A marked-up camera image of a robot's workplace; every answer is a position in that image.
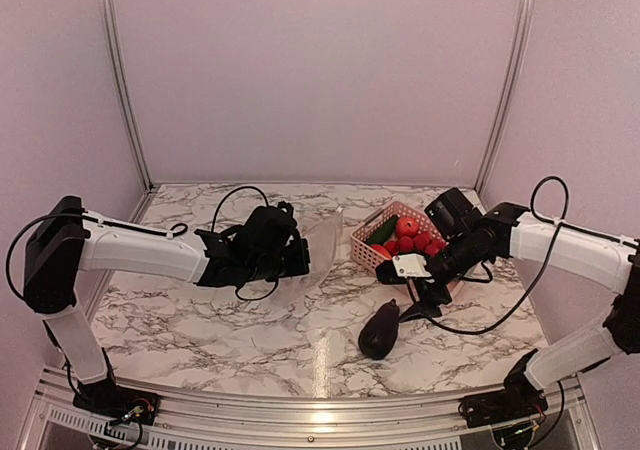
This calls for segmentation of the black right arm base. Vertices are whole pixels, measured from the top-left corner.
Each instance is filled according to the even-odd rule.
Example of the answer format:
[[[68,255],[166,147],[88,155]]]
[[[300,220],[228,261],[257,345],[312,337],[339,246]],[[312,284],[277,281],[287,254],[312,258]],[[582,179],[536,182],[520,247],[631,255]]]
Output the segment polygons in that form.
[[[502,389],[460,399],[458,413],[469,428],[542,415],[548,409],[544,391],[536,389],[524,375],[526,364],[535,353],[537,350],[532,350],[516,362],[504,378]]]

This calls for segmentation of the clear pink zip top bag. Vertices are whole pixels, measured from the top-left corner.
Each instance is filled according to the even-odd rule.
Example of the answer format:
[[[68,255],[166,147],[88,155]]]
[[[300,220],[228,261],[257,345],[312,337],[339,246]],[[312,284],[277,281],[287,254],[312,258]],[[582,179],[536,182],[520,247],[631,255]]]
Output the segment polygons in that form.
[[[304,276],[281,279],[275,292],[267,299],[269,304],[279,307],[294,304],[327,278],[340,246],[343,217],[344,212],[336,214],[336,208],[324,216],[302,216],[299,224],[301,237],[307,240],[309,247],[310,272]]]

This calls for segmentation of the dark purple eggplant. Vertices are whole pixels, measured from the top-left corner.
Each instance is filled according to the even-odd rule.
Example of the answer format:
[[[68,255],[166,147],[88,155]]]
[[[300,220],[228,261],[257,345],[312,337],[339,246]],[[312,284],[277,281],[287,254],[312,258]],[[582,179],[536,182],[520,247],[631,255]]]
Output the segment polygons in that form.
[[[367,321],[358,337],[358,347],[364,356],[383,360],[391,352],[398,337],[399,316],[400,308],[391,299]]]

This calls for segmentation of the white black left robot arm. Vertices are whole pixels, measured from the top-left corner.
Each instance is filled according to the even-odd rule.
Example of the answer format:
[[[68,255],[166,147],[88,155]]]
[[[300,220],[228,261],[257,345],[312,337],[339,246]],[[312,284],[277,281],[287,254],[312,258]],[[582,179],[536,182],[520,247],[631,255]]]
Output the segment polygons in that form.
[[[157,229],[113,220],[66,196],[52,211],[26,224],[23,284],[13,292],[42,317],[86,396],[106,415],[125,408],[126,393],[81,309],[80,272],[113,271],[166,277],[203,288],[241,290],[253,282],[277,286],[309,274],[308,241],[286,202],[255,208],[240,225],[216,232],[179,223]]]

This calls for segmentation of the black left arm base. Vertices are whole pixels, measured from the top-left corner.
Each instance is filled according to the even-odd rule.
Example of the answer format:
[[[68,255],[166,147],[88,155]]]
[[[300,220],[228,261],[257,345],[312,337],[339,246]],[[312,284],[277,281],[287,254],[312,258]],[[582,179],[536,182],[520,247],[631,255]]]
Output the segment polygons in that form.
[[[123,387],[109,379],[92,384],[79,382],[73,398],[75,407],[109,417],[111,425],[129,422],[152,425],[159,403],[156,393]]]

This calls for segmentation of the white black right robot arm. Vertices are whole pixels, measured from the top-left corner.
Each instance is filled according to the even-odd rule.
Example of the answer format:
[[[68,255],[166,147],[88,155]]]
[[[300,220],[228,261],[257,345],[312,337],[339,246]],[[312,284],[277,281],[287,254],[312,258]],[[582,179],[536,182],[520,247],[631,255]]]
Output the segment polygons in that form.
[[[537,264],[501,260],[488,285],[454,282],[447,323],[483,327],[511,307],[534,276]],[[493,333],[455,336],[429,329],[425,322],[405,327],[395,350],[371,366],[380,381],[372,396],[411,395],[495,387],[525,352],[558,342],[609,312],[612,294],[579,275],[550,268],[529,300]]]

